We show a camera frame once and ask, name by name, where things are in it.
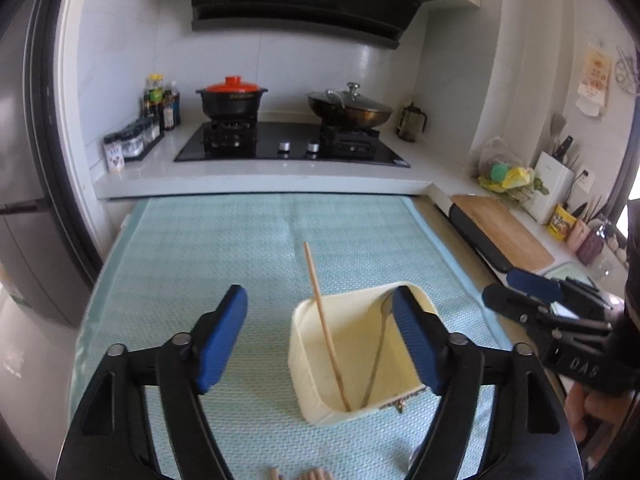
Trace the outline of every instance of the power outlet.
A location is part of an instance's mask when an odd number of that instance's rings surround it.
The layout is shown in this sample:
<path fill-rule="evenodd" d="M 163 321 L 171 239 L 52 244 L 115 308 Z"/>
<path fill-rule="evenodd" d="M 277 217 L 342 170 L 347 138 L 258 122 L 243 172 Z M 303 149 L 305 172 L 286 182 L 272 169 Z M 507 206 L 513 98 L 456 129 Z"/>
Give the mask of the power outlet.
<path fill-rule="evenodd" d="M 583 166 L 578 171 L 578 180 L 575 181 L 575 185 L 588 194 L 591 192 L 595 181 L 596 174 L 589 168 Z"/>

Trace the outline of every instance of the gray refrigerator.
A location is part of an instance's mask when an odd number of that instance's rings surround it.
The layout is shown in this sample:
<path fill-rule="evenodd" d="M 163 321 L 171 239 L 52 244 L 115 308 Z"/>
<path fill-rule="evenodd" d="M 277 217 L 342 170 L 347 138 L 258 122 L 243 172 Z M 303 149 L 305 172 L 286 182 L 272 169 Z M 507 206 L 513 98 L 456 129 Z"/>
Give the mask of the gray refrigerator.
<path fill-rule="evenodd" d="M 77 326 L 102 261 L 71 192 L 56 127 L 59 6 L 0 1 L 0 263 L 14 299 Z"/>

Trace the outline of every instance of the cutting board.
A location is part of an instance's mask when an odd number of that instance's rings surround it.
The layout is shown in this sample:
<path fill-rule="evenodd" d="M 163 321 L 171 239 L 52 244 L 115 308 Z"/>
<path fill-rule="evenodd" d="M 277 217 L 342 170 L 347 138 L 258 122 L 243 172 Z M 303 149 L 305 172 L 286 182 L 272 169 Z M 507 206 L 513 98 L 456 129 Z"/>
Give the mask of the cutting board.
<path fill-rule="evenodd" d="M 452 201 L 473 220 L 514 267 L 529 272 L 546 269 L 553 256 L 497 198 L 454 195 Z"/>

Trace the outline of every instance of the spoon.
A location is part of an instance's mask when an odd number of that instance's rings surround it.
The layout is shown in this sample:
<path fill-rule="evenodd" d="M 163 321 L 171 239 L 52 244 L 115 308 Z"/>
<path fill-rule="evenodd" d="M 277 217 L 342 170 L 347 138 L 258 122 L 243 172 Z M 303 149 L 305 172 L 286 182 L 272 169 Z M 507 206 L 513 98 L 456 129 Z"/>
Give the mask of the spoon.
<path fill-rule="evenodd" d="M 371 391 L 373 389 L 373 383 L 376 379 L 376 373 L 378 372 L 378 366 L 380 364 L 380 355 L 382 354 L 382 342 L 385 339 L 385 330 L 386 330 L 386 320 L 391 314 L 391 309 L 394 305 L 393 302 L 393 293 L 395 289 L 391 289 L 385 293 L 382 297 L 382 304 L 380 305 L 380 311 L 382 313 L 382 329 L 380 330 L 380 339 L 378 340 L 378 349 L 376 350 L 376 359 L 373 361 L 373 370 L 371 371 L 371 377 L 369 379 L 369 385 L 364 394 L 364 398 L 362 399 L 362 405 L 360 408 L 366 408 L 369 403 L 369 397 L 371 396 Z"/>

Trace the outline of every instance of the black glass cooktop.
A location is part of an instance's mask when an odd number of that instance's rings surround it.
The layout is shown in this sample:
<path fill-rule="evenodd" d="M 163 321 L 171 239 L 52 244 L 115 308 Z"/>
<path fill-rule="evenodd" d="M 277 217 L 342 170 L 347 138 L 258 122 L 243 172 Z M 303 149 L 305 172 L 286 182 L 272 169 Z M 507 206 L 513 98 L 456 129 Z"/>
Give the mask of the black glass cooktop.
<path fill-rule="evenodd" d="M 254 122 L 228 127 L 204 123 L 175 161 L 327 160 L 408 168 L 378 135 L 375 130 L 345 132 L 321 124 Z"/>

